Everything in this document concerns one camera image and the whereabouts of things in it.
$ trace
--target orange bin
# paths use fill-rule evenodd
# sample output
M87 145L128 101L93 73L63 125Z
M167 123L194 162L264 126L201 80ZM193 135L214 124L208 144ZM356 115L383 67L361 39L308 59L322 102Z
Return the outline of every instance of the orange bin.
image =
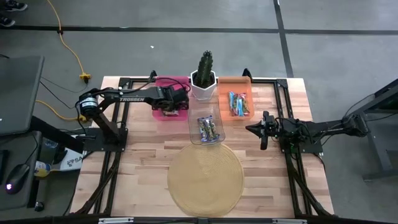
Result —
M246 93L246 101L250 111L249 116L233 116L229 110L228 93ZM254 116L253 97L249 77L218 77L218 103L223 121L247 120Z

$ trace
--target desk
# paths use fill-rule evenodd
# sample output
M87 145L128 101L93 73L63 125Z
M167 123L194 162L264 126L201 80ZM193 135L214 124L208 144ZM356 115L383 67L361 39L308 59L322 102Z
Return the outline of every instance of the desk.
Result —
M116 88L119 79L120 77L104 77L101 88ZM287 80L295 118L311 120L303 79ZM141 85L142 83L135 83L134 88ZM252 95L255 114L250 121L223 122L226 134L224 144L238 156L245 175L242 197L225 217L294 217L285 158L279 144L270 139L268 149L260 151L260 140L245 130L246 125L262 119L264 110L272 115L277 114L273 86L253 84ZM285 102L283 94L281 97L282 102ZM110 106L105 111L109 120L112 113L113 106ZM184 146L191 144L188 123L156 121L149 105L131 103L127 127L129 137L119 166L112 216L186 217L169 194L167 171L174 156ZM97 187L103 157L104 153L95 152L83 161L71 212L81 208ZM325 209L333 213L321 162L312 154L303 154L302 157L308 188ZM107 195L105 191L102 208ZM299 190L298 195L300 208L304 211Z

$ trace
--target shoe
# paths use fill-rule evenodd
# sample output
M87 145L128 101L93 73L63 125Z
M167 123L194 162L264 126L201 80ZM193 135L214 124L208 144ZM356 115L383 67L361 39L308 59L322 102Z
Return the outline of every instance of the shoe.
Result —
M15 21L13 21L12 19L0 15L0 25L4 27L12 27L14 24Z
M4 8L6 11L9 12L13 12L13 11L23 11L27 8L27 4L25 3L19 3L17 1L14 0L8 0L8 2L6 2L4 4Z

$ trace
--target woven placemat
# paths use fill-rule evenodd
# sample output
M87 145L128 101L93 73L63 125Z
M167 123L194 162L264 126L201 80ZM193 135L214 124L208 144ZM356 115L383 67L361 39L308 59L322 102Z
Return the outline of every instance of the woven placemat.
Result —
M242 195L243 168L225 145L192 144L171 162L167 183L174 202L187 215L220 217Z

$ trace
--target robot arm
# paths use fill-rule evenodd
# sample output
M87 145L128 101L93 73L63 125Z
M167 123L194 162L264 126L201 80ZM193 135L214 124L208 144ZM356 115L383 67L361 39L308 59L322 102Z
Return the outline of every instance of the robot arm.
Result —
M365 137L368 127L362 117L352 114L341 120L314 123L293 118L274 118L264 111L263 119L246 129L261 138L261 150L267 149L268 136L279 138L287 147L320 144L321 138L335 134Z
M113 103L144 102L151 105L152 110L160 109L164 113L187 110L189 107L189 97L185 87L178 90L175 90L173 86L154 86L144 90L141 89L142 87L135 90L94 88L82 94L76 105L79 104L83 116L92 119L99 126L104 134L105 143L108 144L117 144L121 135L116 123L110 122L103 114L104 110ZM104 100L98 103L97 96L102 96Z

